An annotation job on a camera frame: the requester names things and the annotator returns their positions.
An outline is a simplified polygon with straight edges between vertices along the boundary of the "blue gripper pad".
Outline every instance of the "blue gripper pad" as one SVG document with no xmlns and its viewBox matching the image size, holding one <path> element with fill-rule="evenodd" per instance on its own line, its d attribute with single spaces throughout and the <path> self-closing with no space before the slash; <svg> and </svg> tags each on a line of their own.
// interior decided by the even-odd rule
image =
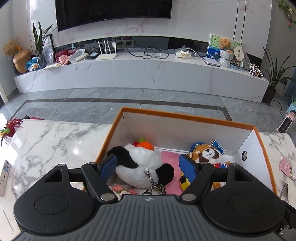
<svg viewBox="0 0 296 241">
<path fill-rule="evenodd" d="M 116 170 L 117 158 L 116 156 L 113 156 L 112 158 L 107 157 L 99 165 L 101 166 L 100 176 L 102 180 L 106 183 Z"/>
<path fill-rule="evenodd" d="M 179 167 L 190 183 L 192 183 L 197 176 L 194 169 L 195 164 L 196 163 L 185 154 L 180 155 Z"/>
</svg>

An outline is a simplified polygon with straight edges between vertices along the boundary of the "metal clip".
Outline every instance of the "metal clip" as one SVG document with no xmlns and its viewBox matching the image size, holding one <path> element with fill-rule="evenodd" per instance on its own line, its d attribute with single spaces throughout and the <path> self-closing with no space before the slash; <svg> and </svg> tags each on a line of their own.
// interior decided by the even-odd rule
<svg viewBox="0 0 296 241">
<path fill-rule="evenodd" d="M 150 173 L 149 173 L 149 169 L 147 167 L 145 167 L 145 170 L 144 170 L 144 174 L 147 175 L 150 179 L 150 182 L 152 184 L 152 187 L 150 188 L 150 192 L 149 192 L 149 195 L 152 195 L 152 190 L 153 188 L 155 188 L 155 190 L 160 194 L 160 195 L 163 195 L 165 193 L 165 188 L 162 184 L 159 184 L 159 183 L 156 183 L 153 178 L 150 176 Z"/>
<path fill-rule="evenodd" d="M 281 194 L 279 195 L 279 198 L 282 198 L 284 193 L 287 191 L 286 202 L 288 201 L 288 185 L 289 185 L 289 183 L 284 184 L 283 189 L 281 190 Z"/>
</svg>

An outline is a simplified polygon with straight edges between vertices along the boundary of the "blue glass vase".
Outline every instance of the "blue glass vase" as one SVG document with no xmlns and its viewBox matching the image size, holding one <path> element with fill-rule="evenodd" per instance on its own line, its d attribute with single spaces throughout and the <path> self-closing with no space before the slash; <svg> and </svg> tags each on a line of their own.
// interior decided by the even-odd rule
<svg viewBox="0 0 296 241">
<path fill-rule="evenodd" d="M 45 58 L 44 54 L 38 55 L 38 57 L 37 57 L 37 63 L 39 65 L 39 68 L 40 69 L 45 68 L 45 66 L 46 66 L 46 58 Z"/>
</svg>

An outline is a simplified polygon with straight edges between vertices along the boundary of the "gold vase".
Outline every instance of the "gold vase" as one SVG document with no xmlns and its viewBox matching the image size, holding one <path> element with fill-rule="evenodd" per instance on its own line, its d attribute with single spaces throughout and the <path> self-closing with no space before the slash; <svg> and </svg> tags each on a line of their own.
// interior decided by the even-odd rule
<svg viewBox="0 0 296 241">
<path fill-rule="evenodd" d="M 23 49 L 13 57 L 13 63 L 17 71 L 24 74 L 28 71 L 26 69 L 26 63 L 31 59 L 31 51 L 29 49 Z"/>
</svg>

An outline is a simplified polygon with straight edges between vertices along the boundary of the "green plant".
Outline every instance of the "green plant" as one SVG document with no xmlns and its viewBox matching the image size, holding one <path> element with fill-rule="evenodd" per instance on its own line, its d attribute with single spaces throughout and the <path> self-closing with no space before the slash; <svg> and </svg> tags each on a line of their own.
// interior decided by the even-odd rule
<svg viewBox="0 0 296 241">
<path fill-rule="evenodd" d="M 285 59 L 285 61 L 282 63 L 281 67 L 279 70 L 277 70 L 277 58 L 275 59 L 275 61 L 272 60 L 272 56 L 269 52 L 269 49 L 268 48 L 264 48 L 264 52 L 266 54 L 266 57 L 267 57 L 267 60 L 269 62 L 269 65 L 270 65 L 270 71 L 268 71 L 267 69 L 264 69 L 264 68 L 261 68 L 261 69 L 264 69 L 267 71 L 268 73 L 268 76 L 269 76 L 269 86 L 270 88 L 272 89 L 275 89 L 275 87 L 278 85 L 278 83 L 280 83 L 281 80 L 291 80 L 291 81 L 294 81 L 296 82 L 296 79 L 293 79 L 293 78 L 290 78 L 290 77 L 282 77 L 283 74 L 290 68 L 295 68 L 295 66 L 290 66 L 290 67 L 287 67 L 287 68 L 283 68 L 283 65 L 284 63 L 290 58 L 291 54 L 289 54 L 289 56 Z"/>
<path fill-rule="evenodd" d="M 278 0 L 279 2 L 279 8 L 283 10 L 286 19 L 289 20 L 288 27 L 291 29 L 291 24 L 296 23 L 296 20 L 293 19 L 293 16 L 295 14 L 295 9 L 291 8 L 288 3 L 285 0 Z"/>
<path fill-rule="evenodd" d="M 46 30 L 43 31 L 42 33 L 42 28 L 41 28 L 41 24 L 40 22 L 38 22 L 38 25 L 39 25 L 39 36 L 37 34 L 37 30 L 35 28 L 35 25 L 33 23 L 33 34 L 34 34 L 34 39 L 35 41 L 33 41 L 35 43 L 35 46 L 36 46 L 36 50 L 37 50 L 37 53 L 38 55 L 42 54 L 42 51 L 43 51 L 43 46 L 45 44 L 45 41 L 46 39 L 48 38 L 48 36 L 57 28 L 55 27 L 50 33 L 49 30 L 50 28 L 52 27 L 52 25 L 50 25 Z"/>
</svg>

